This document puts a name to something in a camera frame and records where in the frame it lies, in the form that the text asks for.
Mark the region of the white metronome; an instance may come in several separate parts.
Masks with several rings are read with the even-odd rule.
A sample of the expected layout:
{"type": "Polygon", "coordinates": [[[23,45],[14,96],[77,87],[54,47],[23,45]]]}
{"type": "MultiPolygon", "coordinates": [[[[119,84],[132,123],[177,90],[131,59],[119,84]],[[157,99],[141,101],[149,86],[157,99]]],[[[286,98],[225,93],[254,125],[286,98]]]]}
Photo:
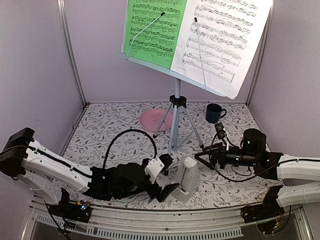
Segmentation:
{"type": "Polygon", "coordinates": [[[172,191],[171,195],[179,202],[187,203],[200,186],[197,161],[187,157],[179,166],[172,183],[178,183],[178,187],[172,191]]]}

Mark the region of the grey perforated music stand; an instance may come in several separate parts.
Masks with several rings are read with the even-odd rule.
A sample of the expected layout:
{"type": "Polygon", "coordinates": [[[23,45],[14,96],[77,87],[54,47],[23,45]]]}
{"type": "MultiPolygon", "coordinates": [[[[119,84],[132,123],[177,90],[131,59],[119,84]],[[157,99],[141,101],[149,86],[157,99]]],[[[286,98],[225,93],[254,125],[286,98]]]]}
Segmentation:
{"type": "MultiPolygon", "coordinates": [[[[138,63],[140,65],[146,66],[148,68],[154,69],[156,71],[162,72],[166,75],[169,75],[169,76],[172,76],[175,78],[175,93],[170,97],[170,99],[169,99],[170,103],[169,103],[168,107],[166,108],[166,111],[173,113],[172,124],[171,124],[171,128],[170,128],[168,149],[169,149],[169,151],[176,150],[177,148],[179,148],[181,146],[181,143],[178,141],[178,127],[179,127],[178,121],[179,121],[180,108],[186,108],[186,106],[187,106],[186,98],[181,95],[181,83],[187,82],[187,83],[192,84],[194,86],[197,86],[201,89],[204,89],[204,88],[198,82],[191,80],[181,74],[178,74],[176,72],[171,71],[171,68],[168,69],[168,68],[165,68],[165,67],[147,62],[147,61],[143,61],[140,59],[136,59],[136,58],[128,58],[123,53],[123,42],[122,42],[121,52],[122,52],[123,57],[128,61],[138,63]]],[[[205,90],[205,91],[212,93],[212,94],[215,94],[217,96],[225,97],[216,91],[208,91],[208,90],[205,90]]]]}

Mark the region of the white sheet music paper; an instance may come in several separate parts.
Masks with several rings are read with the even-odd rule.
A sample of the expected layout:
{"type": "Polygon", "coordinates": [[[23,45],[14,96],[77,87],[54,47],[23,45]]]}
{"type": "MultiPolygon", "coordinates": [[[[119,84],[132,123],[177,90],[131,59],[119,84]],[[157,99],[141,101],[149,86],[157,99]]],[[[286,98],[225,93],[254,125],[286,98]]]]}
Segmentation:
{"type": "Polygon", "coordinates": [[[235,99],[272,5],[271,0],[188,0],[171,71],[235,99]]]}

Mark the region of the green sheet music paper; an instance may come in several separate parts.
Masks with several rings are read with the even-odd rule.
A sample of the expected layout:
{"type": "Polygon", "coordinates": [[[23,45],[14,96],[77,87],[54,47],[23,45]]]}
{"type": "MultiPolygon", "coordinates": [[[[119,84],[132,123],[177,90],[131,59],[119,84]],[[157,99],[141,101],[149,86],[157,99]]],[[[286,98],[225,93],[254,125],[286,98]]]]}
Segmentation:
{"type": "Polygon", "coordinates": [[[186,4],[185,0],[129,0],[122,52],[170,69],[186,4]]]}

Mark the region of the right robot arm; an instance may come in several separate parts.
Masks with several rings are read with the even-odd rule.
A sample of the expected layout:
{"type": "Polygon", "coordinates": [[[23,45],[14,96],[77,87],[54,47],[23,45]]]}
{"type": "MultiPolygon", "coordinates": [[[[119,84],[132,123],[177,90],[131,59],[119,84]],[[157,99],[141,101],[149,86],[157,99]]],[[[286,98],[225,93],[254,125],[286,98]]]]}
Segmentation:
{"type": "Polygon", "coordinates": [[[218,130],[216,138],[222,142],[204,148],[195,154],[195,159],[211,170],[216,165],[224,169],[227,165],[252,167],[251,179],[306,180],[303,185],[276,185],[266,193],[258,213],[269,218],[278,208],[292,205],[316,203],[320,200],[320,159],[299,157],[281,152],[269,152],[267,136],[260,130],[250,128],[244,131],[241,146],[231,144],[225,131],[218,130]]]}

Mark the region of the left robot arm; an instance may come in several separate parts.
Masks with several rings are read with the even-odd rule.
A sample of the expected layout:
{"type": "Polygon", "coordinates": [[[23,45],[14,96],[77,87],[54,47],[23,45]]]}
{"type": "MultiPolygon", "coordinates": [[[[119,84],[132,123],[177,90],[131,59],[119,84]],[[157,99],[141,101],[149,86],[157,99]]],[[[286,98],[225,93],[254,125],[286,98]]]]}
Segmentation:
{"type": "Polygon", "coordinates": [[[1,173],[28,184],[43,200],[63,216],[74,213],[74,205],[63,198],[66,190],[59,190],[50,178],[73,187],[95,200],[121,200],[146,192],[150,199],[162,203],[178,188],[179,183],[161,187],[160,174],[168,175],[173,159],[169,154],[145,158],[141,163],[128,162],[116,167],[99,168],[76,164],[55,154],[34,139],[34,130],[24,128],[8,139],[0,153],[1,173]]]}

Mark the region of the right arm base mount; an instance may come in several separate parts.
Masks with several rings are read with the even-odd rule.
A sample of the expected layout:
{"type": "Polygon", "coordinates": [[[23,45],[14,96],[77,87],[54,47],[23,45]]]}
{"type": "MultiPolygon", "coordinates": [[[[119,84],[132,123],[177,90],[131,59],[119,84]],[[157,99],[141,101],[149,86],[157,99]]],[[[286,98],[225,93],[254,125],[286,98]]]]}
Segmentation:
{"type": "MultiPolygon", "coordinates": [[[[252,223],[257,221],[266,220],[269,218],[275,218],[283,216],[285,210],[279,206],[277,202],[278,193],[283,186],[273,186],[266,193],[261,204],[247,205],[240,210],[240,215],[245,223],[252,223]]],[[[265,235],[272,235],[276,232],[280,224],[279,220],[273,220],[271,222],[259,223],[257,229],[265,235]]]]}

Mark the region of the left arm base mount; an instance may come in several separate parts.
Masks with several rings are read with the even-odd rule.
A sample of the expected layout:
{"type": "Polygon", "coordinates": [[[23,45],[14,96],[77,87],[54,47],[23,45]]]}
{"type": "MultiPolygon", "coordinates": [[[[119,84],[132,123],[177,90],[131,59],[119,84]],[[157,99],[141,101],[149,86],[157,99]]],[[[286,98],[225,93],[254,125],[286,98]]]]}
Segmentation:
{"type": "Polygon", "coordinates": [[[57,205],[49,204],[48,212],[64,220],[88,223],[92,214],[92,208],[89,202],[83,200],[71,202],[70,194],[64,188],[61,188],[60,201],[57,205]]]}

